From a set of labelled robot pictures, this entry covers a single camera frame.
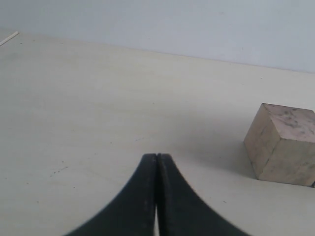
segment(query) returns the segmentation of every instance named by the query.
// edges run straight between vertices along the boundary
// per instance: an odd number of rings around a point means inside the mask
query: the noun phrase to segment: wall
[[[313,0],[2,0],[0,27],[315,72]]]

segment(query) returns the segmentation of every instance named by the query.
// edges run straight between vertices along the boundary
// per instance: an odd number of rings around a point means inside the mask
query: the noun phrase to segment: cube
[[[262,104],[244,140],[260,180],[312,186],[315,182],[315,113]]]

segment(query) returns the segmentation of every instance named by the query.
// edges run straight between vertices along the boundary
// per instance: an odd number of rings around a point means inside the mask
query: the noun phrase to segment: cube face
[[[244,143],[258,179],[311,186],[315,181],[315,114],[262,104]]]

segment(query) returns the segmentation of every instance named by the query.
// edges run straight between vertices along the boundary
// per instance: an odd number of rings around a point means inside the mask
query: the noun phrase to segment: tabletop
[[[315,190],[255,179],[243,140],[263,102],[314,110],[314,79],[20,33],[0,47],[0,230],[64,235],[163,152],[245,232],[312,235]]]

